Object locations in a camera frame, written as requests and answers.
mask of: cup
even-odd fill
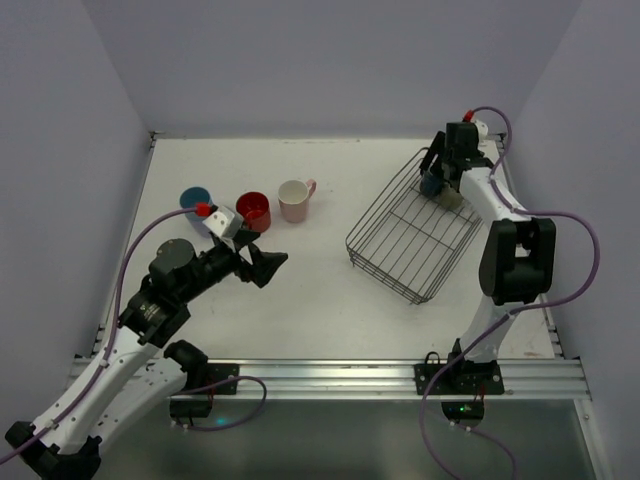
[[[317,183],[314,179],[306,182],[289,180],[278,189],[280,212],[287,222],[300,223],[309,213],[309,199],[316,191]]]
[[[249,230],[264,233],[271,226],[269,199],[260,192],[249,192],[236,202],[236,211],[242,215]]]
[[[182,195],[180,195],[180,208],[191,208],[195,207],[197,203],[206,203],[208,205],[213,205],[213,200],[211,199],[211,195],[207,191],[206,188],[202,187],[191,187],[187,188]],[[187,213],[185,214],[189,223],[193,226],[193,228],[202,236],[209,236],[209,229],[202,224],[203,217],[199,217],[196,213]]]
[[[435,198],[442,192],[444,181],[427,171],[422,174],[420,193],[427,198]]]

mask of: wire basket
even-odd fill
[[[436,295],[481,226],[466,201],[447,210],[420,193],[427,150],[391,179],[346,239],[354,266],[415,304]]]

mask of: white table surface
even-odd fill
[[[271,202],[271,228],[256,242],[289,254],[260,290],[229,277],[194,300],[192,318],[174,336],[215,358],[406,359],[430,350],[441,356],[471,322],[481,297],[478,264],[487,237],[482,228],[430,302],[412,305],[364,271],[352,267],[345,237],[394,173],[424,139],[265,140],[160,139],[137,211],[133,235],[178,208],[181,192],[207,188],[217,204],[234,206],[257,190]],[[497,158],[495,144],[484,148]],[[288,224],[277,189],[289,179],[318,181],[309,218]],[[123,299],[133,295],[157,247],[186,238],[197,251],[211,247],[185,218],[158,226],[138,247]],[[553,358],[544,316],[518,318],[500,349],[502,358]]]

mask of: white wall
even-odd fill
[[[519,113],[580,0],[84,2],[154,129],[415,136]]]
[[[584,361],[616,478],[637,478],[640,397],[640,3],[584,0],[517,120],[509,158],[529,206],[573,210],[602,241],[602,266],[582,299],[555,312],[563,345]],[[559,224],[551,297],[586,276],[586,233]]]
[[[0,3],[0,111],[4,437],[59,396],[90,347],[149,142],[79,1]],[[18,459],[0,478],[33,474]]]

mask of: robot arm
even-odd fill
[[[420,169],[423,193],[437,194],[446,186],[465,198],[489,228],[478,272],[484,294],[471,325],[456,340],[449,361],[515,307],[531,303],[551,287],[556,229],[553,221],[515,213],[524,207],[501,182],[492,178],[493,164],[478,149],[486,125],[477,121],[447,124],[436,135]],[[512,208],[496,196],[490,180]],[[442,378],[440,393],[504,393],[497,365],[498,350],[515,317],[478,343]],[[422,378],[432,377],[439,365],[417,366]]]
[[[5,438],[14,448],[32,442],[21,456],[41,477],[92,478],[100,454],[117,435],[172,393],[199,386],[207,356],[187,342],[169,345],[165,358],[147,366],[189,319],[188,302],[232,273],[262,288],[288,258],[261,252],[252,243],[260,234],[242,228],[241,217],[229,209],[216,209],[203,223],[215,246],[200,255],[184,239],[160,246],[140,290],[118,318],[108,361],[97,355],[47,411],[32,423],[16,422],[8,430]],[[245,246],[251,263],[239,253]],[[146,373],[129,383],[143,367]],[[71,412],[56,423],[68,408]]]

